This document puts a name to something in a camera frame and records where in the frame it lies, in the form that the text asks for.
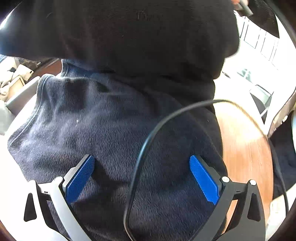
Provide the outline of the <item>pile of beige clothes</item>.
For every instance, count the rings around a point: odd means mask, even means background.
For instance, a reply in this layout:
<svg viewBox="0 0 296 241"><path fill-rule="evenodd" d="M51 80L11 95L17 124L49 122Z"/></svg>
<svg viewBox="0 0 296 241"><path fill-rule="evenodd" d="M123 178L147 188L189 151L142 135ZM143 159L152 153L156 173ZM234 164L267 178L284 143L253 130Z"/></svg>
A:
<svg viewBox="0 0 296 241"><path fill-rule="evenodd" d="M7 102L30 79L34 71L14 57L1 57L1 100Z"/></svg>

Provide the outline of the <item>black fleece jacket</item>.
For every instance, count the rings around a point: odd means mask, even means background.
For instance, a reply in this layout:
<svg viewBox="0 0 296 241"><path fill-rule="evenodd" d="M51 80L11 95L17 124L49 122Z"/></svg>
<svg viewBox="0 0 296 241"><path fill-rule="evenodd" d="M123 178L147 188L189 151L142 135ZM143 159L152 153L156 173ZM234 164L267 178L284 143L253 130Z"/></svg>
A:
<svg viewBox="0 0 296 241"><path fill-rule="evenodd" d="M212 100L214 79L239 44L231 1L20 1L1 53L59 58L35 108L8 139L27 180L47 183L86 154L95 168L72 208L94 240L128 240L123 214L140 149L157 123ZM142 171L129 225L137 240L188 240L212 213L189 160L225 176L213 106L167 123Z"/></svg>

